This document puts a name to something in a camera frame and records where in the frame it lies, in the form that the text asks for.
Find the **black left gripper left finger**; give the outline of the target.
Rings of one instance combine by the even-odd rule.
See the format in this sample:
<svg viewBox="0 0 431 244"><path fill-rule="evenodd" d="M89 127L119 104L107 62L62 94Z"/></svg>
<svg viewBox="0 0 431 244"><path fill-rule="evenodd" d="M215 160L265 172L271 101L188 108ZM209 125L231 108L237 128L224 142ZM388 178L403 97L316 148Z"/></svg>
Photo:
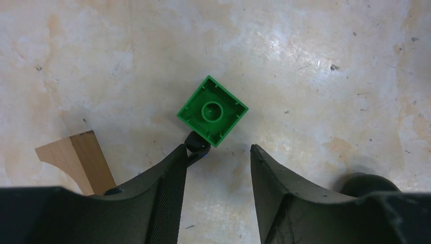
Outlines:
<svg viewBox="0 0 431 244"><path fill-rule="evenodd" d="M102 196L1 188L1 243L176 243L187 160L181 144Z"/></svg>

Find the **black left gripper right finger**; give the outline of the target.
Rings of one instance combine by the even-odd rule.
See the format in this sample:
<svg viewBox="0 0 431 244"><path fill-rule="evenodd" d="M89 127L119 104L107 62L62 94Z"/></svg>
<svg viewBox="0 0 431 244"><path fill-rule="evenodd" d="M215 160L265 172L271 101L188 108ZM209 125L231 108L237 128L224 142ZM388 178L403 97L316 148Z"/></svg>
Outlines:
<svg viewBox="0 0 431 244"><path fill-rule="evenodd" d="M251 146L262 243L430 243L430 193L351 197L321 187Z"/></svg>

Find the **black stem earbud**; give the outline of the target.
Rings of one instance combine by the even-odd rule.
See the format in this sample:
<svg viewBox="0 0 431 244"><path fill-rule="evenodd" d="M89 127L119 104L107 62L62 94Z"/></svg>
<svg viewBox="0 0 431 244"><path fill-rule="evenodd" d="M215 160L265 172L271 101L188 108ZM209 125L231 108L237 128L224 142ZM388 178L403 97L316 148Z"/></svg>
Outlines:
<svg viewBox="0 0 431 244"><path fill-rule="evenodd" d="M195 131L189 133L184 143L191 152L188 156L187 167L202 159L211 149L211 144Z"/></svg>

